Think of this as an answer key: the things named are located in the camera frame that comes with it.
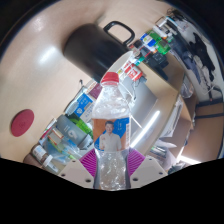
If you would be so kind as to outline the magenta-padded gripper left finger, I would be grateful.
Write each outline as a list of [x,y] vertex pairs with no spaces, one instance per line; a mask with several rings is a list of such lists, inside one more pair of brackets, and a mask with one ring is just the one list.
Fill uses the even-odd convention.
[[79,160],[71,160],[58,176],[81,187],[92,189],[96,173],[97,157],[95,150],[92,149]]

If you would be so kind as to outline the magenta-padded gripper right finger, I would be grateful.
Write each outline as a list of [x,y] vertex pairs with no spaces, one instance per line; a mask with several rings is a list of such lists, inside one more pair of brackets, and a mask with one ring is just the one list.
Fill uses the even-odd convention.
[[154,157],[145,157],[135,149],[127,156],[127,174],[131,188],[140,188],[167,176]]

